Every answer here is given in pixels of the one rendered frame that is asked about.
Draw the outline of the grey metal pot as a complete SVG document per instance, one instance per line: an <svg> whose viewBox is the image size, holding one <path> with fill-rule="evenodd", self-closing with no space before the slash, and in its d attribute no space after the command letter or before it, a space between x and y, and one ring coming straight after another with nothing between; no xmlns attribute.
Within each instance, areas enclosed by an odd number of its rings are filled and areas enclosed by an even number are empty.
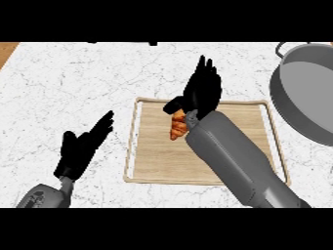
<svg viewBox="0 0 333 250"><path fill-rule="evenodd" d="M333 146L333 47L307 42L281 53L270 79L275 107L292 128L314 142Z"/></svg>

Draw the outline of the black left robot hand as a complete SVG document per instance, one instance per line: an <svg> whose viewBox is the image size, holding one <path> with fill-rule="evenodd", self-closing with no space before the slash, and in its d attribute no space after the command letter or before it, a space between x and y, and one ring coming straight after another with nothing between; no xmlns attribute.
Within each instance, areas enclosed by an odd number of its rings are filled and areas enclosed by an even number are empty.
<svg viewBox="0 0 333 250"><path fill-rule="evenodd" d="M67 131L62 136L61 159L54 171L54 176L61 179L64 177L77 181L89 167L96 150L104 143L108 134L113 132L113 116L111 110L101 118L93 129L76 136L73 131Z"/></svg>

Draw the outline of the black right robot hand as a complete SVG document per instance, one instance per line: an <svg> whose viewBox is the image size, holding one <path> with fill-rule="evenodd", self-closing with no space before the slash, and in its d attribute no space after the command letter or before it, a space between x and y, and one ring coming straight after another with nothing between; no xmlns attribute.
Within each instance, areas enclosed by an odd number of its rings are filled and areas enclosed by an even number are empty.
<svg viewBox="0 0 333 250"><path fill-rule="evenodd" d="M201 56L183 94L166 104L164 112L174 114L180 109L185 113L198 110L197 117L202 119L217 108L222 93L222 76L213 66L213 60Z"/></svg>

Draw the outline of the pale wooden tray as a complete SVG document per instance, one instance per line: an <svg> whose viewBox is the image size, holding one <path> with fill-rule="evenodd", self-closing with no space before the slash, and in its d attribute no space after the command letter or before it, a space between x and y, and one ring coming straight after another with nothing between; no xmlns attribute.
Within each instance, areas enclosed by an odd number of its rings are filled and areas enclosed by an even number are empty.
<svg viewBox="0 0 333 250"><path fill-rule="evenodd" d="M167 100L136 98L124 181L139 184L220 186L223 183L189 148L185 138L170 139L171 116ZM220 111L263 150L276 174L292 184L285 155L266 101L220 102Z"/></svg>

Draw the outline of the golden brown croissant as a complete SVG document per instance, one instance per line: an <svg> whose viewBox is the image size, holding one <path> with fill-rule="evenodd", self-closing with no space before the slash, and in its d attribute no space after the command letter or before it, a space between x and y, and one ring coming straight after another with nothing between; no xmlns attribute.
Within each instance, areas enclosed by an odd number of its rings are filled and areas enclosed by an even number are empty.
<svg viewBox="0 0 333 250"><path fill-rule="evenodd" d="M186 118L186 114L183 112L183 109L180 109L171 116L170 139L173 141L179 137L182 137L189 131L185 118Z"/></svg>

